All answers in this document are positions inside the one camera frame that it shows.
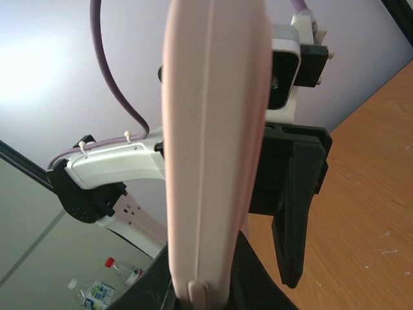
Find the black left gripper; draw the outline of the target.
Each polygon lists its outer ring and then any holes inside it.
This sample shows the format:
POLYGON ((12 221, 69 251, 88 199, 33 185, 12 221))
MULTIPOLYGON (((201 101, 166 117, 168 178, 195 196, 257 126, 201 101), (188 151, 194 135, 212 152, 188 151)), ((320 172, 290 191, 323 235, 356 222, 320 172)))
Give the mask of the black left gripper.
POLYGON ((297 287, 303 274, 308 212, 327 173, 331 146, 322 127, 265 125, 249 212, 274 216, 277 264, 289 288, 297 287))

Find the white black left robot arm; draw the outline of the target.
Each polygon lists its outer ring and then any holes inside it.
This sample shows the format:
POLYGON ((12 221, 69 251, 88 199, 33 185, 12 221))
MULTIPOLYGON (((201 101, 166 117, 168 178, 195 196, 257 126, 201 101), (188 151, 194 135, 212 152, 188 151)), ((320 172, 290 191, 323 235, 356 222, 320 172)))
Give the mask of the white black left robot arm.
MULTIPOLYGON (((295 288, 303 273, 307 221, 320 192, 332 146, 328 131, 267 123, 249 211, 273 218, 272 234, 283 284, 295 288)), ((108 145, 85 136, 71 157, 46 175, 64 210, 83 223, 98 223, 151 258, 166 244, 166 229, 127 192, 128 181, 164 181, 163 133, 143 141, 116 138, 108 145)))

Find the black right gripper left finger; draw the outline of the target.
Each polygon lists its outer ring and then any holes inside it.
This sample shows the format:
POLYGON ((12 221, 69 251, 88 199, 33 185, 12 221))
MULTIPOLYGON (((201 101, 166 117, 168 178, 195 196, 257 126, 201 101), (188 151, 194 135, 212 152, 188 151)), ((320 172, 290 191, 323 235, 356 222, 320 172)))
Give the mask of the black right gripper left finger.
POLYGON ((109 306, 110 310, 173 310, 177 298, 168 265, 165 245, 144 275, 109 306))

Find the phone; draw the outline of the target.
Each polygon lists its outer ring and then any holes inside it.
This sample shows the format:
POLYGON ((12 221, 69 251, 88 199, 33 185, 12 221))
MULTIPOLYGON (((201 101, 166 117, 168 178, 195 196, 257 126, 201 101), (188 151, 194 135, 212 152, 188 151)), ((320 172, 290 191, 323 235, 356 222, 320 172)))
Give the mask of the phone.
POLYGON ((162 113, 168 261, 181 309, 223 309, 263 141, 271 78, 264 1, 172 1, 162 113))

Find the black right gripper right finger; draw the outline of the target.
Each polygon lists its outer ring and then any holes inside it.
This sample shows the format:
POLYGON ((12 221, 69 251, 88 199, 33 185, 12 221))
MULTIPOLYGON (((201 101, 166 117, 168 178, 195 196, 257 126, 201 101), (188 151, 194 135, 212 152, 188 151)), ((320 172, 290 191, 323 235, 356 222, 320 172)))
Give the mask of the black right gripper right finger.
POLYGON ((227 309, 297 309, 271 279, 242 231, 238 232, 230 272, 227 309))

